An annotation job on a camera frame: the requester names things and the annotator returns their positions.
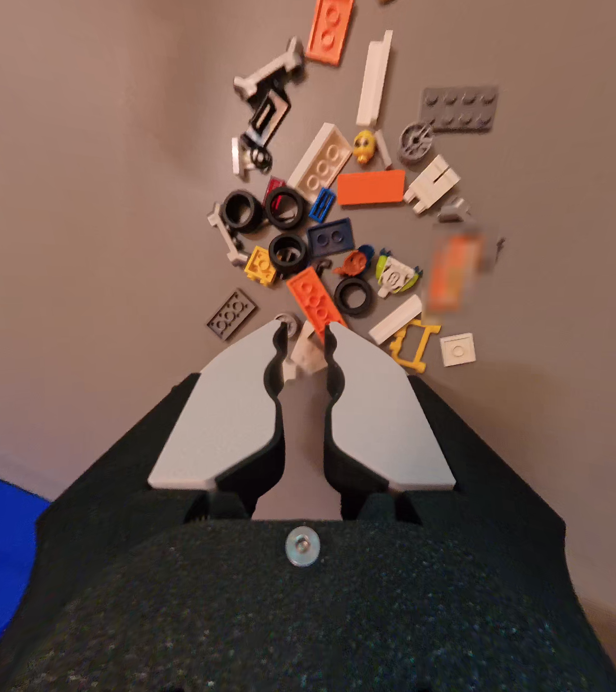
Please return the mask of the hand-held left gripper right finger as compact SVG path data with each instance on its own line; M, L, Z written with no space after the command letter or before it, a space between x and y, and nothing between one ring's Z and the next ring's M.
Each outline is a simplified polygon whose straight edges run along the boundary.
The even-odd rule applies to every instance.
M455 478L404 370L339 323L325 329L325 475L340 491L451 491Z

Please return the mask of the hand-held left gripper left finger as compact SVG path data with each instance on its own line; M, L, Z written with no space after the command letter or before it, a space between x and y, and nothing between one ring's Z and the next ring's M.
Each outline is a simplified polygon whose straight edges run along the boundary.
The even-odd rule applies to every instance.
M153 489L210 491L283 431L287 324L267 323L200 372L149 474Z

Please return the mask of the small white lego piece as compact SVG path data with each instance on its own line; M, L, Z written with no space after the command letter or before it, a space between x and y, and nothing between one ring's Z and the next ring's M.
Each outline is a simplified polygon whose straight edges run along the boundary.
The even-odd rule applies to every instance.
M313 341L314 334L315 329L309 321L303 324L294 350L283 363L285 381L301 376L312 376L327 368L323 349Z

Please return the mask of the pile of lego pieces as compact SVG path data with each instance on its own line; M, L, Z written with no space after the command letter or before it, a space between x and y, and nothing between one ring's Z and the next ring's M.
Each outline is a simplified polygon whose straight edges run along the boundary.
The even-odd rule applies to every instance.
M286 48L248 75L236 75L233 90L251 117L243 132L231 139L233 174L247 180L252 170L272 172L269 144L292 108L286 88L304 80L306 61L338 67L349 37L355 1L316 1L312 26L305 43L292 35ZM506 244L499 237L493 246L470 213L468 201L450 196L460 176L437 154L417 178L406 183L406 169L395 167L387 140L379 127L393 30L370 42L354 127L360 131L351 144L334 123L323 123L288 179L268 178L263 199L246 189L231 191L208 216L229 247L226 255L244 269L248 279L272 287L286 285L314 329L314 338L325 342L328 323L347 326L343 316L368 315L373 303L423 288L411 295L368 333L372 342L388 349L402 368L423 374L424 354L432 335L442 325L430 315L454 311L473 285L477 274L493 271ZM397 158L410 169L428 157L435 134L487 132L494 123L499 90L496 86L427 88L420 117L398 137ZM357 207L411 204L416 215L437 205L438 223L430 268L397 259L390 249L379 252L369 244L357 247L349 218L326 221L336 204L340 210ZM244 252L243 237L270 226L277 229L268 248L255 246ZM330 297L321 274L332 267L330 256L344 255L332 271L341 277ZM401 350L408 330L421 330L413 358Z

